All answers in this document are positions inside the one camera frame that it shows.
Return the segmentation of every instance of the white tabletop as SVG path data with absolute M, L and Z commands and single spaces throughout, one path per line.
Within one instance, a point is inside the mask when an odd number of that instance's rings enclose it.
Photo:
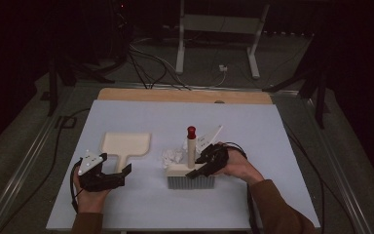
M 168 189 L 163 151 L 181 148 L 189 126 L 195 126 L 197 136 L 201 136 L 219 125 L 223 130 L 217 141 L 239 144 L 262 175 L 273 180 L 284 200 L 319 227 L 275 105 L 95 100 L 47 228 L 71 228 L 75 212 L 69 192 L 70 170 L 86 150 L 100 153 L 105 133 L 116 132 L 150 133 L 152 137 L 145 156 L 129 159 L 132 172 L 126 177 L 126 185 L 108 195 L 104 229 L 249 229 L 245 183 L 237 178 L 218 176 L 214 189 Z M 115 164 L 115 157 L 108 157 L 103 172 L 112 174 Z

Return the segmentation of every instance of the brush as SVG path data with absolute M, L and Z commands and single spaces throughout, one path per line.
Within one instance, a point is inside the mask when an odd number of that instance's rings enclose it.
M 209 189 L 214 188 L 214 176 L 197 176 L 189 178 L 186 175 L 198 170 L 204 164 L 196 164 L 196 128 L 187 128 L 187 164 L 172 164 L 166 169 L 169 189 Z

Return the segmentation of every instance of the gray bristles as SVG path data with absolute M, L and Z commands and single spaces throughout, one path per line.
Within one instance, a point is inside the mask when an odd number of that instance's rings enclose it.
M 186 176 L 169 176 L 169 189 L 210 189 L 214 188 L 214 176 L 205 177 L 203 175 L 194 179 Z

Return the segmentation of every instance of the beige dustpan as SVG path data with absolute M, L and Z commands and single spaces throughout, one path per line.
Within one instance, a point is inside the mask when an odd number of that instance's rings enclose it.
M 150 134 L 105 133 L 101 152 L 118 156 L 115 172 L 120 173 L 129 157 L 143 156 L 148 152 L 150 138 Z

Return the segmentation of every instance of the white plug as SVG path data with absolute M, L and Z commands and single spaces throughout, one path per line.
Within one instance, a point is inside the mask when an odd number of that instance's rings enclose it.
M 220 64 L 220 65 L 218 65 L 218 67 L 220 68 L 220 71 L 227 71 L 227 66 L 226 65 Z

